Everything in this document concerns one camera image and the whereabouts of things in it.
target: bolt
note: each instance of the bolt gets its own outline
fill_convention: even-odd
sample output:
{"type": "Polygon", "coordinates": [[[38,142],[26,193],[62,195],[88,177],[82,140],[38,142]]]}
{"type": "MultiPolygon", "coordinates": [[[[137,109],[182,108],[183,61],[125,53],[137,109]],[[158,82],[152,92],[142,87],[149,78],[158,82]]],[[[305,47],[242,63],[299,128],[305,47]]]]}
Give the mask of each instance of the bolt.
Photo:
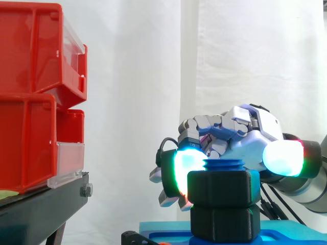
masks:
{"type": "Polygon", "coordinates": [[[93,194],[93,185],[90,183],[87,183],[83,186],[83,196],[85,198],[91,197],[93,194]]]}

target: red plastic drawer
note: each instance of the red plastic drawer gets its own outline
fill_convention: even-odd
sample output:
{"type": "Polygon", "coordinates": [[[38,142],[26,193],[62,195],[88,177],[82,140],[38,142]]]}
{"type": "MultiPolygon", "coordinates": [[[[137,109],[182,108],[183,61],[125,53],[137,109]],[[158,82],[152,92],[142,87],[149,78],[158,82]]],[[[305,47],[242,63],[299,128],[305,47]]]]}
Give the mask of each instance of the red plastic drawer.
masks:
{"type": "Polygon", "coordinates": [[[59,4],[0,2],[0,92],[50,93],[58,107],[86,100],[87,48],[59,4]]]}
{"type": "Polygon", "coordinates": [[[0,94],[0,114],[0,192],[24,193],[49,179],[54,188],[81,172],[83,111],[57,111],[50,94],[0,94]]]}

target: black hexagonal nut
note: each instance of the black hexagonal nut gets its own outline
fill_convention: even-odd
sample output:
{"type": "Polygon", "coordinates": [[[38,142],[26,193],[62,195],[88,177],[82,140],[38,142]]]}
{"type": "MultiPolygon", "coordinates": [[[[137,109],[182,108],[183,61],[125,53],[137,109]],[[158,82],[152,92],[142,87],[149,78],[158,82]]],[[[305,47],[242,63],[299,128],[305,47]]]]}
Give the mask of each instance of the black hexagonal nut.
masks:
{"type": "Polygon", "coordinates": [[[191,232],[214,243],[253,241],[260,233],[260,210],[248,208],[191,208],[191,232]]]}
{"type": "Polygon", "coordinates": [[[260,175],[254,170],[191,171],[188,199],[205,207],[249,207],[260,200],[260,175]]]}

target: led light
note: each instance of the led light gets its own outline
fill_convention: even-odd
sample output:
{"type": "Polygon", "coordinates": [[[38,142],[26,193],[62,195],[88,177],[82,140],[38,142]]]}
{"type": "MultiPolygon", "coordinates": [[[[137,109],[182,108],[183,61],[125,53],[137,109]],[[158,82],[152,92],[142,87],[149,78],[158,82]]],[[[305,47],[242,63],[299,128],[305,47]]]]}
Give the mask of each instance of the led light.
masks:
{"type": "Polygon", "coordinates": [[[277,140],[263,152],[263,163],[271,172],[283,176],[298,176],[303,168],[303,146],[296,140],[277,140]]]}
{"type": "Polygon", "coordinates": [[[174,173],[177,187],[182,195],[188,195],[188,173],[190,171],[205,170],[204,159],[208,157],[197,149],[177,151],[174,158],[174,173]]]}

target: blue tray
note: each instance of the blue tray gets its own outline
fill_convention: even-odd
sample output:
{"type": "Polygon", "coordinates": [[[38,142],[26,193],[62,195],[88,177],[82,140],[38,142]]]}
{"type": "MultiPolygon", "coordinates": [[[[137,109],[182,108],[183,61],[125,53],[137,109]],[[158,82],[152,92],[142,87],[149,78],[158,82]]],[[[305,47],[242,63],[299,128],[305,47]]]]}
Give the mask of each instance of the blue tray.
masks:
{"type": "MultiPolygon", "coordinates": [[[[322,234],[290,220],[261,221],[261,233],[251,245],[327,245],[327,234],[322,234]]],[[[171,245],[213,245],[214,243],[193,237],[190,222],[143,222],[141,235],[171,245]]]]}

